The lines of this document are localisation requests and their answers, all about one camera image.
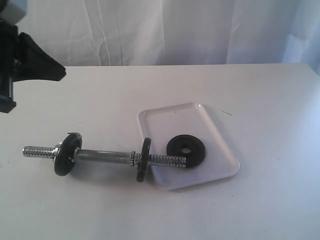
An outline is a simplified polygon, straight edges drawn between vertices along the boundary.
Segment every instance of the threaded end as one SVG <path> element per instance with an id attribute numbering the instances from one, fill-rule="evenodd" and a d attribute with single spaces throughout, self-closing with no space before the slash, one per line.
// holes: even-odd
<path id="1" fill-rule="evenodd" d="M 28 158 L 51 159 L 53 157 L 53 147 L 25 146 L 22 154 Z"/>
<path id="2" fill-rule="evenodd" d="M 141 154 L 134 156 L 135 164 L 141 161 Z M 187 159 L 183 156 L 165 156 L 165 155 L 150 155 L 148 164 L 151 166 L 163 166 L 172 168 L 185 168 Z"/>

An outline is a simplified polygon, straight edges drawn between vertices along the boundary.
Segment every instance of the white tabletop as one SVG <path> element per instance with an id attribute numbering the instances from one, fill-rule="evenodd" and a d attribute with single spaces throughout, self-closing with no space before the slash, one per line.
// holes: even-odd
<path id="1" fill-rule="evenodd" d="M 0 115 L 3 240 L 320 238 L 320 78 L 304 64 L 68 67 L 14 96 Z M 235 177 L 165 191 L 126 165 L 80 162 L 59 177 L 22 156 L 67 132 L 85 149 L 140 151 L 137 114 L 189 102 L 219 124 Z"/>

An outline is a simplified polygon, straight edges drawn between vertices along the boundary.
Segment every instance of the black rubber washer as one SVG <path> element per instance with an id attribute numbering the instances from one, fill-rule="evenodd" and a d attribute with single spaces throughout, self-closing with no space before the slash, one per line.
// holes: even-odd
<path id="1" fill-rule="evenodd" d="M 146 137 L 143 141 L 142 151 L 141 151 L 141 161 L 138 164 L 136 180 L 139 183 L 142 183 L 145 179 L 148 162 L 149 162 L 149 151 L 151 146 L 151 139 Z"/>
<path id="2" fill-rule="evenodd" d="M 65 176 L 71 172 L 75 164 L 72 162 L 75 149 L 82 146 L 82 139 L 75 133 L 71 133 L 62 142 L 60 151 L 55 157 L 54 172 L 59 176 Z"/>
<path id="3" fill-rule="evenodd" d="M 206 157 L 206 148 L 202 141 L 195 136 L 179 135 L 172 138 L 166 145 L 168 156 L 186 157 L 186 168 L 194 168 L 201 164 Z"/>

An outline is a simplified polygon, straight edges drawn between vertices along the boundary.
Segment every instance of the metal bar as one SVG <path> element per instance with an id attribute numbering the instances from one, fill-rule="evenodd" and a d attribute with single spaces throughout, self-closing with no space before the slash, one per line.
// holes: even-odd
<path id="1" fill-rule="evenodd" d="M 131 164 L 135 152 L 117 152 L 117 151 L 95 151 L 79 149 L 74 153 L 75 162 L 88 161 L 111 164 Z"/>

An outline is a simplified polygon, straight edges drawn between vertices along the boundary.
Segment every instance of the white fabric backdrop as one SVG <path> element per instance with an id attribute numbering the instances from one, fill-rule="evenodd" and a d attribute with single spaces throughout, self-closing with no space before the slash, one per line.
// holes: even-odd
<path id="1" fill-rule="evenodd" d="M 65 66 L 303 62 L 320 0 L 28 0 L 20 30 Z"/>

